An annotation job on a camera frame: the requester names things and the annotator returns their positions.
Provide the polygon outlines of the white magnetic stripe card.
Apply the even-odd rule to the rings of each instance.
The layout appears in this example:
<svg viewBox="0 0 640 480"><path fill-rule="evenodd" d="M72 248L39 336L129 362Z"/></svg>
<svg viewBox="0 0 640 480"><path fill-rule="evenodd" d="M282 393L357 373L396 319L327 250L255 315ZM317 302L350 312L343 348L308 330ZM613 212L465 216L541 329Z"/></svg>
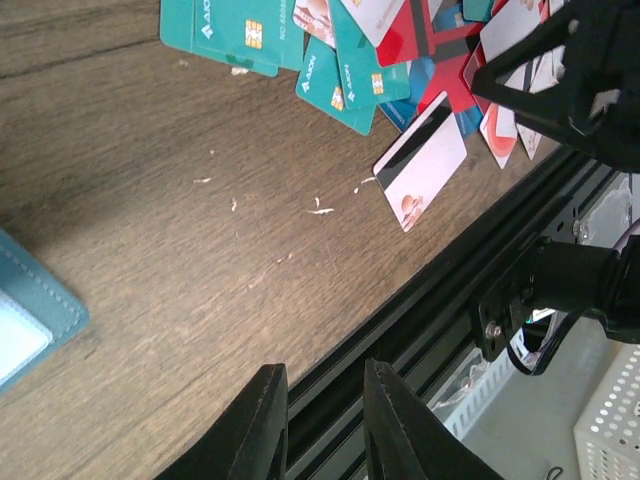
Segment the white magnetic stripe card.
<svg viewBox="0 0 640 480"><path fill-rule="evenodd" d="M466 156L448 96L442 92L373 166L404 232L414 227Z"/></svg>

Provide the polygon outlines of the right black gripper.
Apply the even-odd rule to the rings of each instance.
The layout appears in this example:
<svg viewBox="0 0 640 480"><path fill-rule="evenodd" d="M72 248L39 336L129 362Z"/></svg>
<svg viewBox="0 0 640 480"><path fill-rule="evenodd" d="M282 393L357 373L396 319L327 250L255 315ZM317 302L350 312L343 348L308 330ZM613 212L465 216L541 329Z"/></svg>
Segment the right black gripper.
<svg viewBox="0 0 640 480"><path fill-rule="evenodd" d="M564 74L537 93L502 79L564 47ZM472 92L522 125L616 170L639 171L639 3L570 1L475 74Z"/></svg>

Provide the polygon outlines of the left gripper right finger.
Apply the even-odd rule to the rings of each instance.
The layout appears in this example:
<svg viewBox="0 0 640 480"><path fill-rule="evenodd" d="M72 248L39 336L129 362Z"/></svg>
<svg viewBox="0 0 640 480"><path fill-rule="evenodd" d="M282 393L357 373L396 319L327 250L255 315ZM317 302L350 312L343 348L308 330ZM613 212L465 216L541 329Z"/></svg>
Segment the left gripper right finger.
<svg viewBox="0 0 640 480"><path fill-rule="evenodd" d="M363 406L370 479L500 478L446 429L389 364L366 361Z"/></svg>

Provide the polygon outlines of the blue leather card holder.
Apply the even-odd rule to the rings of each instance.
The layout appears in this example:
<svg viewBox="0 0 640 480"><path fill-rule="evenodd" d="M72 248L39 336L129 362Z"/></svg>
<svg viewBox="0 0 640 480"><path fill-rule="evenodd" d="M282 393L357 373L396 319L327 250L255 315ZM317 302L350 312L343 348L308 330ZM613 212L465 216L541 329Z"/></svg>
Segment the blue leather card holder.
<svg viewBox="0 0 640 480"><path fill-rule="evenodd" d="M79 334L89 311L8 233L1 233L1 391Z"/></svg>

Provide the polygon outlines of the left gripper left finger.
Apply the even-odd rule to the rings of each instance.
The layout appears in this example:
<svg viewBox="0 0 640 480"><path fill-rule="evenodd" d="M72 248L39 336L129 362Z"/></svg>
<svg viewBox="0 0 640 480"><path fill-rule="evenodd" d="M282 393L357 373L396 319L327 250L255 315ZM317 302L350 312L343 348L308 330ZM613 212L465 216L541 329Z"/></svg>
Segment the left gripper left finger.
<svg viewBox="0 0 640 480"><path fill-rule="evenodd" d="M283 479L288 447L286 366L261 366L207 432L159 479Z"/></svg>

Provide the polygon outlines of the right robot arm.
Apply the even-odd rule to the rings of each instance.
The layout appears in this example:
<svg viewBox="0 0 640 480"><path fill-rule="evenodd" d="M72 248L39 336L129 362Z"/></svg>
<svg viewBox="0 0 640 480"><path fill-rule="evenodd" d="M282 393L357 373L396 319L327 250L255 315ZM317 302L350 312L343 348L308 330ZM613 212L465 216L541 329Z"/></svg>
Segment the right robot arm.
<svg viewBox="0 0 640 480"><path fill-rule="evenodd" d="M559 82L527 93L500 82L526 61L561 48ZM571 1L524 39L488 59L473 92L513 111L524 126L621 173L639 170L639 5ZM545 237L527 241L475 300L472 324L487 360L536 309L564 313L529 374L542 374L575 322L598 320L612 340L639 339L639 239L620 250Z"/></svg>

